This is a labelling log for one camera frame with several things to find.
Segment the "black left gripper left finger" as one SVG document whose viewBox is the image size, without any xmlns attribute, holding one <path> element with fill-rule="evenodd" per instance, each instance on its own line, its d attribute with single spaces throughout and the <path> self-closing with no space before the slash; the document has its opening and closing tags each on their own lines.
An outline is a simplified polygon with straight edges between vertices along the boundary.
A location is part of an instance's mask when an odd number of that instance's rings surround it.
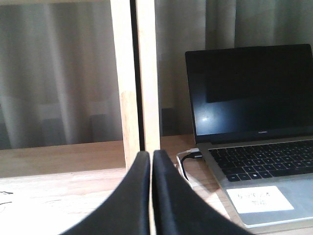
<svg viewBox="0 0 313 235">
<path fill-rule="evenodd" d="M 64 235 L 149 235 L 150 156 L 138 152 L 114 192 Z"/>
</svg>

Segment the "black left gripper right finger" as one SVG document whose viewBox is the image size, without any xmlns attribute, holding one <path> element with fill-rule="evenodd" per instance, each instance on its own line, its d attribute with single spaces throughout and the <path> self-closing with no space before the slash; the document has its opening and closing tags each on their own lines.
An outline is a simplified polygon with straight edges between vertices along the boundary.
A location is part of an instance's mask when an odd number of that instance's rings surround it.
<svg viewBox="0 0 313 235">
<path fill-rule="evenodd" d="M 152 194 L 158 235 L 247 235 L 201 199 L 165 150 L 154 151 Z"/>
</svg>

